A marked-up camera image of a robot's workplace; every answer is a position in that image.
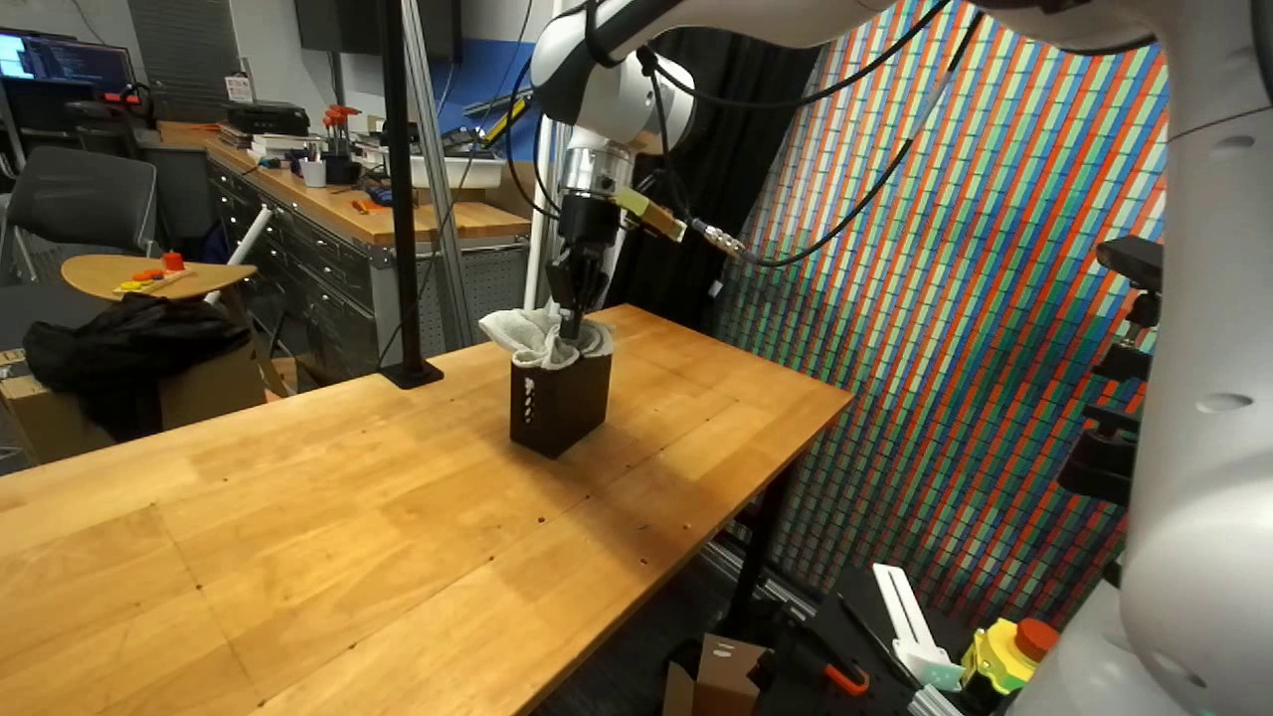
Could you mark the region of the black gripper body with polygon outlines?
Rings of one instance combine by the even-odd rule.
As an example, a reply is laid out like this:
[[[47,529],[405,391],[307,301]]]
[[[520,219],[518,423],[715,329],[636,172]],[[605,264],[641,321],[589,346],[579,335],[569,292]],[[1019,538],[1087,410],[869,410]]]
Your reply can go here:
[[[620,228],[613,199],[569,196],[563,208],[563,249],[551,266],[552,301],[565,311],[565,337],[581,335],[581,318],[601,301],[609,286],[609,249]]]

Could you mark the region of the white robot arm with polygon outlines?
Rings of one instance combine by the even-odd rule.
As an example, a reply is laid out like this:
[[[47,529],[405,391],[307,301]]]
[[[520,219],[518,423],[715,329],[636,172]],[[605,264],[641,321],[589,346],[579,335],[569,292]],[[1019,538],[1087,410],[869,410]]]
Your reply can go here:
[[[853,425],[780,534],[896,558],[961,615],[1041,607],[1045,716],[1273,716],[1273,0],[971,0],[937,167],[845,266]],[[1097,229],[1163,256],[1125,498],[1061,484],[1116,326]]]

